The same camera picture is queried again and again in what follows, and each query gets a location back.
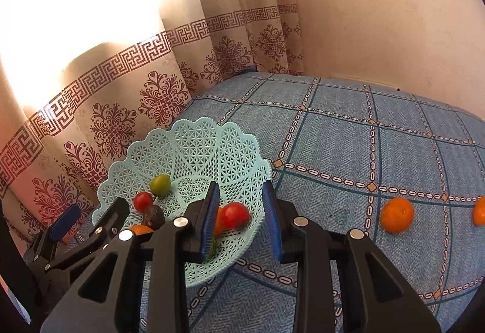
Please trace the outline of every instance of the fruit basket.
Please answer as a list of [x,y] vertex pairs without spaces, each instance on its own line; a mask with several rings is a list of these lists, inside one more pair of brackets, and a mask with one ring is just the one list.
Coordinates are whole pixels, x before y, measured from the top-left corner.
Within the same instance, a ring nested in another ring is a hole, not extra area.
[[[204,264],[187,263],[188,287],[202,284],[231,266],[247,250],[264,218],[262,185],[271,179],[268,161],[259,154],[258,141],[232,122],[218,126],[211,118],[196,122],[179,120],[171,130],[154,129],[128,147],[124,161],[114,162],[108,179],[98,189],[101,206],[92,215],[95,225],[117,198],[130,203],[124,228],[142,221],[132,204],[140,191],[149,191],[150,180],[159,173],[169,174],[171,192],[156,198],[169,221],[183,215],[191,201],[205,197],[210,181],[220,186],[220,206],[240,201],[251,213],[251,222],[243,232],[228,231],[217,238],[217,252]],[[145,283],[150,278],[149,266]]]

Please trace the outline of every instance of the wall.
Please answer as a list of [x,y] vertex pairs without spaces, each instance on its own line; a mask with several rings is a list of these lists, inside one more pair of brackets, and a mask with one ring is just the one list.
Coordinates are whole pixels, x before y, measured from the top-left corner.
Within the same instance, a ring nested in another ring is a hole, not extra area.
[[485,118],[481,0],[297,0],[306,73],[391,85]]

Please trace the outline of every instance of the bed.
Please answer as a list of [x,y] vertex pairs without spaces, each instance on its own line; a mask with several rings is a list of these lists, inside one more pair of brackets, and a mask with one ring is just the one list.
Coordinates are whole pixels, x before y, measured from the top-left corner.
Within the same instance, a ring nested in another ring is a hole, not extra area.
[[[485,195],[481,119],[378,85],[260,72],[204,92],[181,118],[203,116],[235,122],[256,136],[271,162],[277,196],[301,215],[324,229],[365,231],[443,331],[465,309],[485,273],[485,227],[471,220],[477,197]],[[398,195],[413,203],[415,218],[404,233],[389,235],[379,211]],[[88,220],[73,245],[91,228]],[[295,295],[296,267],[276,262],[263,226],[233,267],[188,289],[191,330],[291,332]]]

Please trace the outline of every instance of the orange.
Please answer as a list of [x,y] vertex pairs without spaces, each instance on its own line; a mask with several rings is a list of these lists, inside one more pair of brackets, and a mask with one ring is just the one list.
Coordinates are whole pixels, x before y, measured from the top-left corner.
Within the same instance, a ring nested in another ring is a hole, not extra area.
[[222,207],[219,206],[219,209],[217,210],[217,218],[215,220],[214,236],[219,236],[226,230],[227,228],[224,226],[224,223],[222,223]]
[[485,196],[478,198],[473,208],[473,223],[475,225],[485,225]]
[[144,235],[145,233],[154,231],[152,228],[149,228],[146,225],[132,225],[128,229],[130,229],[136,235]]
[[381,210],[381,225],[389,233],[401,233],[411,225],[414,207],[409,200],[397,197],[389,200]]

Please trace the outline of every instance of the tomato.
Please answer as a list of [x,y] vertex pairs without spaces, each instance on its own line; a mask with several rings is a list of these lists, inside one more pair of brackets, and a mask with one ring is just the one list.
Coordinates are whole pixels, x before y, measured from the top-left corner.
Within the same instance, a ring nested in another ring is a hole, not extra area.
[[153,196],[149,192],[138,192],[133,199],[133,207],[139,213],[145,211],[145,209],[153,204]]
[[222,208],[222,224],[227,229],[242,229],[251,219],[247,207],[238,201],[232,201]]

